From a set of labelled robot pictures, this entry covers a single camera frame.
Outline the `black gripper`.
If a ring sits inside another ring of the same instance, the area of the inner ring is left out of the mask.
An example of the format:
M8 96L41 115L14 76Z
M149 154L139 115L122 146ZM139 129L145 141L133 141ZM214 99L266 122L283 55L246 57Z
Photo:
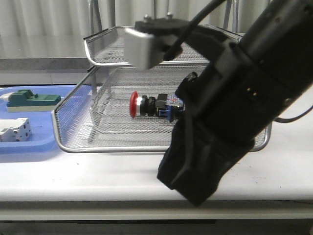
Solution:
M255 136L313 83L313 3L274 0L237 44L177 89L185 154L246 153Z

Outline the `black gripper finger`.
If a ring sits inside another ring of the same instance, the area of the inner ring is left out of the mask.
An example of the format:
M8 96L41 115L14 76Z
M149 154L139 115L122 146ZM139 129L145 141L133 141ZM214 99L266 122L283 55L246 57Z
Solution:
M157 179L198 207L215 193L221 178L253 146L254 141L240 145L225 141L200 123L182 117L173 128Z

